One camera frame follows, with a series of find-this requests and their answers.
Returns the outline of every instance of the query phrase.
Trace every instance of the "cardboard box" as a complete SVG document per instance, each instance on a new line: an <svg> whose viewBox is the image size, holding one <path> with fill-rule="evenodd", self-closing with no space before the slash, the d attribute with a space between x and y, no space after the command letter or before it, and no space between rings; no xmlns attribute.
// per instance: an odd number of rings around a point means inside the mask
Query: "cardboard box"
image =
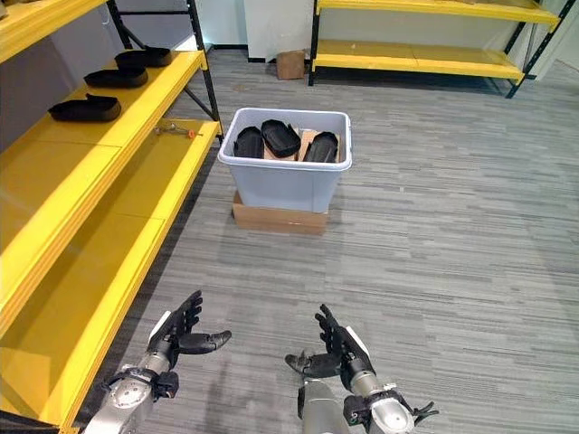
<svg viewBox="0 0 579 434"><path fill-rule="evenodd" d="M292 80L303 79L306 72L306 54L303 50L295 52L281 52L276 58L278 79Z"/></svg>
<svg viewBox="0 0 579 434"><path fill-rule="evenodd" d="M237 192L233 197L233 217L240 228L253 231L321 235L327 225L327 212L254 208L245 206Z"/></svg>

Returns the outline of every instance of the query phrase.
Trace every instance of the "shelf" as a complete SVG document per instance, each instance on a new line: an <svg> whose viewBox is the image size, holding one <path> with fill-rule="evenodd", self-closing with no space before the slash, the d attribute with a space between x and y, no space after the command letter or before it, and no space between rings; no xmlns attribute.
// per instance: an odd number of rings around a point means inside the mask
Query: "shelf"
<svg viewBox="0 0 579 434"><path fill-rule="evenodd" d="M314 67L416 71L522 80L503 52L384 42L319 41Z"/></svg>
<svg viewBox="0 0 579 434"><path fill-rule="evenodd" d="M69 427L219 132L149 136L0 341L2 410Z"/></svg>
<svg viewBox="0 0 579 434"><path fill-rule="evenodd" d="M45 116L0 155L0 336L62 249L135 154L195 71L203 52L180 52L148 69L133 90L83 87L71 98L114 95L123 108L108 123Z"/></svg>
<svg viewBox="0 0 579 434"><path fill-rule="evenodd" d="M533 0L318 0L321 9L366 9L426 14L451 14L499 20L549 24L554 30L559 18Z"/></svg>
<svg viewBox="0 0 579 434"><path fill-rule="evenodd" d="M7 6L8 16L0 20L0 63L105 2L42 0Z"/></svg>

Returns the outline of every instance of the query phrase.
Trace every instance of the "white plastic bin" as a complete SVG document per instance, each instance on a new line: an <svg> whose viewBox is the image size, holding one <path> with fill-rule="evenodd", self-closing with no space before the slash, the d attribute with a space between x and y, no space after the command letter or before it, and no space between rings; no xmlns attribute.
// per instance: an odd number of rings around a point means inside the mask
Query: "white plastic bin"
<svg viewBox="0 0 579 434"><path fill-rule="evenodd" d="M340 161L304 163L233 156L239 133L246 127L261 128L268 119L340 135ZM229 166L244 205L326 212L340 175L352 165L350 118L336 111L241 108L219 150L219 161Z"/></svg>

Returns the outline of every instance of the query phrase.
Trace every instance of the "robotic arm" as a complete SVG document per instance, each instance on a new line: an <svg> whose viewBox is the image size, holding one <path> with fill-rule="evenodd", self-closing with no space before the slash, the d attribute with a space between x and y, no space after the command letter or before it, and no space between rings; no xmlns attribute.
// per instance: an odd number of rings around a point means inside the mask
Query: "robotic arm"
<svg viewBox="0 0 579 434"><path fill-rule="evenodd" d="M344 387L354 393L344 400L344 417L350 426L362 424L368 434L406 434L422 420L438 414L433 402L422 409L411 408L395 384L382 385L370 362L364 343L350 327L341 326L322 305L316 319L326 354L288 354L286 363L309 378L339 375Z"/></svg>
<svg viewBox="0 0 579 434"><path fill-rule="evenodd" d="M159 398L175 398L179 377L172 371L180 354L207 354L224 346L232 332L191 333L203 298L196 291L177 310L165 312L149 337L138 365L125 365L104 383L109 396L84 434L134 434Z"/></svg>

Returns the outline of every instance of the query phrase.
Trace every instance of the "metal shelving unit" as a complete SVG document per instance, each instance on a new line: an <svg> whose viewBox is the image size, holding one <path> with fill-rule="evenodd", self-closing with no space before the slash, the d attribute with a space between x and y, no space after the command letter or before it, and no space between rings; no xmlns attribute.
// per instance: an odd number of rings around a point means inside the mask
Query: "metal shelving unit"
<svg viewBox="0 0 579 434"><path fill-rule="evenodd" d="M14 5L17 13L9 6L0 40L15 41L19 26L43 29L13 45L14 55L102 3L45 0ZM143 46L114 0L107 4L125 47L131 40ZM58 23L36 26L44 17L39 5L61 6ZM62 123L47 115L0 155L0 420L19 432L76 430L94 375L211 144L222 137L193 0L186 11L161 12L172 13L190 16L197 51L174 52L165 68L148 69L141 88L82 86L69 96L117 97L116 120ZM199 70L210 107L187 88ZM182 90L211 120L162 118ZM153 133L172 122L194 138Z"/></svg>
<svg viewBox="0 0 579 434"><path fill-rule="evenodd" d="M566 18L575 0L567 0L554 15L534 0L495 0L464 3L457 0L314 0L311 67L308 84L314 85L317 67L382 71L434 72L507 79L513 98ZM323 9L366 9L424 14L454 14L519 21L504 51L388 42L319 41ZM519 69L508 54L527 23L549 25L549 33L529 62Z"/></svg>

